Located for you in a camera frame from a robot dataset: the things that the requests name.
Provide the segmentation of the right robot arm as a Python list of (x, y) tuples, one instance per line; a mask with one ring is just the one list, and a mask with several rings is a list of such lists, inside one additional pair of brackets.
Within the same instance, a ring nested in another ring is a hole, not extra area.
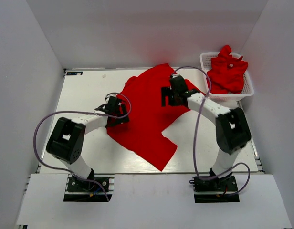
[(179, 75), (172, 75), (169, 87), (161, 88), (162, 106), (184, 106), (189, 110), (198, 112), (195, 124), (193, 150), (196, 150), (198, 126), (200, 118), (204, 116), (210, 120), (216, 129), (216, 143), (219, 147), (218, 155), (211, 175), (197, 178), (203, 182), (224, 179), (231, 175), (236, 167), (236, 157), (251, 140), (252, 135), (241, 108), (230, 109), (208, 98), (198, 89), (189, 89), (185, 79)]

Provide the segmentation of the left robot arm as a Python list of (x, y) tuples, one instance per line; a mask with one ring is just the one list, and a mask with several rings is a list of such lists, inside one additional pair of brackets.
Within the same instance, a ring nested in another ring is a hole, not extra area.
[(73, 177), (84, 182), (94, 179), (94, 171), (81, 156), (84, 137), (98, 128), (108, 128), (129, 122), (132, 105), (119, 93), (109, 93), (105, 103), (92, 112), (81, 112), (83, 116), (58, 119), (46, 151), (67, 167)]

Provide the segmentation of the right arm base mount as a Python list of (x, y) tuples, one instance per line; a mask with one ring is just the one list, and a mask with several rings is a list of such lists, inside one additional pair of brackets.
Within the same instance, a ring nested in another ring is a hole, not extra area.
[(195, 203), (236, 203), (240, 201), (235, 176), (219, 180), (202, 181), (192, 177), (189, 183), (193, 186)]

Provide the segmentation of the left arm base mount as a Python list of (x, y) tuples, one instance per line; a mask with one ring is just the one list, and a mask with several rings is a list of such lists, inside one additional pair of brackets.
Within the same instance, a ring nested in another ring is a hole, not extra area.
[[(95, 175), (95, 181), (105, 190), (108, 200), (111, 199), (114, 191), (114, 176)], [(108, 202), (105, 193), (95, 183), (83, 183), (69, 175), (66, 183), (64, 202)]]

